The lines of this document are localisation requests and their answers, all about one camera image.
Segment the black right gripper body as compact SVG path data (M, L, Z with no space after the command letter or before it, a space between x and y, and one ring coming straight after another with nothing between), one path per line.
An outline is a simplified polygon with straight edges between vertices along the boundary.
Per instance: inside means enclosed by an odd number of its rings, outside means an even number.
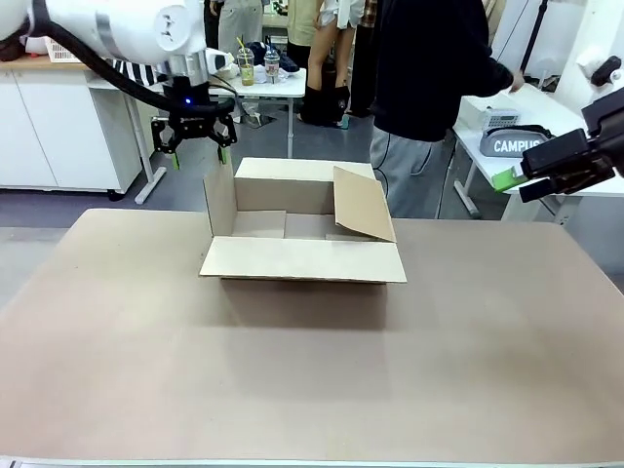
M582 109L592 150L616 171L623 170L623 94L619 89Z

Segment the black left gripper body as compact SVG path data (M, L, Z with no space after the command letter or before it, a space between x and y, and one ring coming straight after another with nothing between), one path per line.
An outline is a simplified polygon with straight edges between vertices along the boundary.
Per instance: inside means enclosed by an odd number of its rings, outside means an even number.
M166 117L181 140L211 139L215 119L229 114L229 99L211 99L209 83L193 86L188 77L165 80L164 75L158 76L158 82L167 102Z

